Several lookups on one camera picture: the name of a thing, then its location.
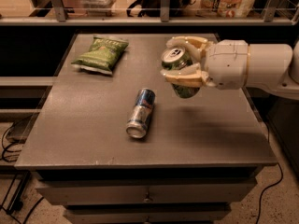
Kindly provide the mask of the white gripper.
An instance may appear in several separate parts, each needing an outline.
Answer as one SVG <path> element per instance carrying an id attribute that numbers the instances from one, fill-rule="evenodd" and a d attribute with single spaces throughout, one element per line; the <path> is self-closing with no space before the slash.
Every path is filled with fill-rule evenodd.
<path id="1" fill-rule="evenodd" d="M 164 79 L 174 85 L 201 88 L 208 79 L 219 90 L 237 90 L 245 85 L 249 44 L 244 40 L 213 41 L 200 36 L 174 36 L 166 42 L 168 48 L 184 47 L 195 60 L 206 56 L 205 70 L 194 63 L 180 70 L 162 69 Z"/>

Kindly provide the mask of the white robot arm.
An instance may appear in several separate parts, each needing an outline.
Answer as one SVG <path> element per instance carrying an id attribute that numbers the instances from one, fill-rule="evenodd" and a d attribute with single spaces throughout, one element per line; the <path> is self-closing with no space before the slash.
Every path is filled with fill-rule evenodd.
<path id="1" fill-rule="evenodd" d="M 202 87 L 250 87 L 293 100 L 299 95 L 298 48 L 286 44 L 174 36 L 166 42 L 161 60 L 161 74 L 183 98 Z"/>

